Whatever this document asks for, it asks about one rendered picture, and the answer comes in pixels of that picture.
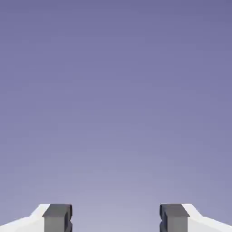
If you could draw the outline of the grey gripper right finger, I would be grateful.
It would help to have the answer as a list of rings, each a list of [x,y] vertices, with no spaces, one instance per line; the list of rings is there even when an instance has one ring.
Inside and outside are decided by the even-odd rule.
[[[232,226],[205,217],[189,203],[161,204],[159,232],[232,232]]]

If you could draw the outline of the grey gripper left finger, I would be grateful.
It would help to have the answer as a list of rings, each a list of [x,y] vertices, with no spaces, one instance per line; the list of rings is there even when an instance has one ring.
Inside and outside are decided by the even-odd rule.
[[[42,203],[27,217],[0,225],[0,232],[73,232],[73,207]]]

